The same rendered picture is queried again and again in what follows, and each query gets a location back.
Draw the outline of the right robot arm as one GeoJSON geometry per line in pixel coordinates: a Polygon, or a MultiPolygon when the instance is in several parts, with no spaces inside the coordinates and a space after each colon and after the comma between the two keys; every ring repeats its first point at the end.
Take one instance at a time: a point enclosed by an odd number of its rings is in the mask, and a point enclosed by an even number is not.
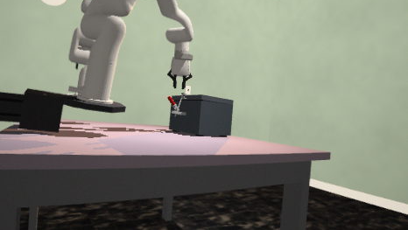
{"type": "MultiPolygon", "coordinates": [[[[119,17],[130,14],[137,0],[91,0],[82,20],[81,33],[93,43],[84,86],[70,87],[77,99],[100,104],[112,104],[110,89],[116,67],[117,54],[125,35],[124,21],[119,17]],[[79,89],[77,89],[79,88],[79,89]]],[[[187,15],[181,11],[176,0],[157,0],[163,16],[176,20],[184,27],[166,31],[166,38],[175,44],[175,59],[193,60],[188,53],[193,40],[193,27],[187,15]],[[187,54],[186,54],[187,53],[187,54]]]]}

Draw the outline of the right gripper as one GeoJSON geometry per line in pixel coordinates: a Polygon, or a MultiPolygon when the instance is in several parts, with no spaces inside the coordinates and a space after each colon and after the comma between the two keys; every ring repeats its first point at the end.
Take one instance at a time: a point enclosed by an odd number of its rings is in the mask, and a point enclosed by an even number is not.
{"type": "Polygon", "coordinates": [[[172,57],[171,70],[167,75],[172,78],[174,88],[176,88],[177,86],[176,77],[177,76],[183,77],[182,89],[184,89],[186,87],[186,81],[193,77],[190,73],[189,60],[183,59],[175,60],[175,56],[172,57]],[[189,77],[187,77],[188,75],[189,77]]]}

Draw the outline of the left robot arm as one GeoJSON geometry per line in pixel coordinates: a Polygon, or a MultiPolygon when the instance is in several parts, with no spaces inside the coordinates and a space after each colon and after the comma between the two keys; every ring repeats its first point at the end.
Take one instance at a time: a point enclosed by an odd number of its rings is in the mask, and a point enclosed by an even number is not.
{"type": "MultiPolygon", "coordinates": [[[[87,7],[89,6],[91,0],[83,0],[81,3],[81,11],[85,13],[87,7]]],[[[81,87],[84,84],[84,79],[85,79],[85,74],[87,70],[88,65],[88,56],[89,52],[91,49],[91,46],[95,40],[86,38],[82,33],[81,33],[81,28],[78,27],[74,31],[73,39],[72,39],[72,44],[70,47],[70,52],[69,52],[69,60],[71,62],[77,63],[77,64],[82,64],[85,65],[81,70],[80,70],[80,75],[79,75],[79,80],[78,80],[78,86],[81,87]],[[79,47],[81,46],[81,47],[79,47]],[[82,47],[87,47],[87,48],[82,48],[82,47]]]]}

